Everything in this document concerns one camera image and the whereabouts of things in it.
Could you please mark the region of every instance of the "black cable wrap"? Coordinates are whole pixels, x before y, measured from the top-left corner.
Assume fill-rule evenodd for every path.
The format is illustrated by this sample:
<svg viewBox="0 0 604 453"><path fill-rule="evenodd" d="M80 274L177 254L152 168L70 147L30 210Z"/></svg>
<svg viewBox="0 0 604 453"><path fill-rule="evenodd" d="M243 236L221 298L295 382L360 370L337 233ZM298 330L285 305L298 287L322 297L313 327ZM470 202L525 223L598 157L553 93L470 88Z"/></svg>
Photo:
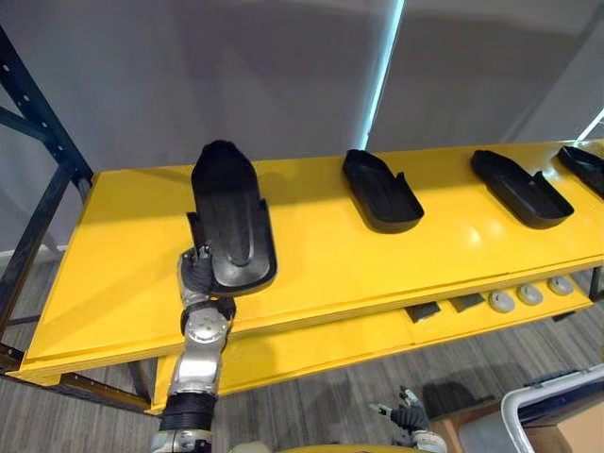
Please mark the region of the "black cable wrap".
<svg viewBox="0 0 604 453"><path fill-rule="evenodd" d="M180 263L180 276L184 286L191 291L210 294L211 290L211 259L200 258L193 260L193 250L189 257L183 257Z"/></svg>
<svg viewBox="0 0 604 453"><path fill-rule="evenodd" d="M390 419L399 427L414 432L420 429L428 429L430 422L426 411L421 406L411 406L410 408L399 408L392 411Z"/></svg>
<svg viewBox="0 0 604 453"><path fill-rule="evenodd" d="M163 410L159 430L204 429L210 431L216 396L211 394L171 394Z"/></svg>

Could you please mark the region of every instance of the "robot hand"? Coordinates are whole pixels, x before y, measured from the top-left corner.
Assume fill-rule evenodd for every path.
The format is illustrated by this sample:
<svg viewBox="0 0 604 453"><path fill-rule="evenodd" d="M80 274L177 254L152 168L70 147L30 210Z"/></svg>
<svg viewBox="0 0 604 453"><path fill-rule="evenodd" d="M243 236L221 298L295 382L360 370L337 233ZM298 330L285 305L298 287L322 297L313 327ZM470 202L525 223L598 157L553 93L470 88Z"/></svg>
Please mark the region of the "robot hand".
<svg viewBox="0 0 604 453"><path fill-rule="evenodd" d="M411 389L400 386L398 394L402 400L398 409L385 404L370 404L369 409L388 417L411 436L413 446L422 451L446 453L446 443L441 436L429 431L430 421L426 408Z"/></svg>

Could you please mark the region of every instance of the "lower yellow shelf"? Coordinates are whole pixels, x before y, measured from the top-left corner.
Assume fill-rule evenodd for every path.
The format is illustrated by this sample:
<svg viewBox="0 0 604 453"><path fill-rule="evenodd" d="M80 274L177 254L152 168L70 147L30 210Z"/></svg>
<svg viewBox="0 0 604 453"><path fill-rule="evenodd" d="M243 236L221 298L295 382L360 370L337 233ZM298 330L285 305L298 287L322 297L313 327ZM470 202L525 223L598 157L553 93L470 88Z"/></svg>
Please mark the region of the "lower yellow shelf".
<svg viewBox="0 0 604 453"><path fill-rule="evenodd" d="M234 339L223 354L220 394L250 390L592 304L574 281L575 291L566 296L552 293L544 281L533 285L544 295L544 301L537 306L526 305L518 300L517 288L509 288L506 292L516 304L509 313L497 312L488 303L456 312L446 300L439 302L441 310L438 313L418 323L414 323L404 310L391 310L319 326ZM177 358L178 354L159 358L150 413L161 413L165 406Z"/></svg>

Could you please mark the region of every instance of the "yellow shelf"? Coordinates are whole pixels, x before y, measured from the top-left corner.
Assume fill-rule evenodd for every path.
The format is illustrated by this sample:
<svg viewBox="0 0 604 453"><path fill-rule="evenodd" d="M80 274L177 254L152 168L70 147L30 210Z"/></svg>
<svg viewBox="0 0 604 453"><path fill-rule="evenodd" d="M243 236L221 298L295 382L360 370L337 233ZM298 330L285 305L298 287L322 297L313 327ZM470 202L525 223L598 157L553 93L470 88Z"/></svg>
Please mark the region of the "yellow shelf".
<svg viewBox="0 0 604 453"><path fill-rule="evenodd" d="M518 300L514 287L505 290L516 304L510 313L497 312L488 303L457 313L446 300L439 302L441 311L415 324L404 310L391 310L289 332L229 340L223 354L220 394L250 390L592 304L574 282L575 291L567 296L552 293L544 281L533 284L544 295L544 302L528 306ZM159 358L150 413L161 413L165 406L177 358L178 354Z"/></svg>
<svg viewBox="0 0 604 453"><path fill-rule="evenodd" d="M604 154L602 141L582 147ZM425 217L370 231L342 177L343 157L256 162L277 248L277 277L237 299L232 338L287 332L572 272L604 260L601 199L554 158L561 143L487 146L546 178L576 212L536 230L470 168L476 146L380 154L404 171ZM50 382L70 371L176 353L178 255L192 245L191 166L96 175L22 367Z"/></svg>

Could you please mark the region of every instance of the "yellow table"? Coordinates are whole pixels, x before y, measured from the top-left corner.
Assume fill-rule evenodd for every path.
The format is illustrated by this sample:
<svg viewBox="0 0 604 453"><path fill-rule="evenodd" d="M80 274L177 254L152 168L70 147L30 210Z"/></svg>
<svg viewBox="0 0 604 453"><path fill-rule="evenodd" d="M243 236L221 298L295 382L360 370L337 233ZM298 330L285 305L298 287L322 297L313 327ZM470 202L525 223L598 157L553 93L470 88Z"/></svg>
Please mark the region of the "yellow table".
<svg viewBox="0 0 604 453"><path fill-rule="evenodd" d="M602 202L554 157L560 143L493 145L575 207L560 225L520 224L473 174L472 147L381 154L404 171L425 217L370 231L342 177L343 157L255 163L277 248L274 283L239 297L232 340L313 327L599 265ZM582 146L604 154L603 142ZM61 373L175 354L182 344L176 259L192 245L191 166L96 175L21 369Z"/></svg>

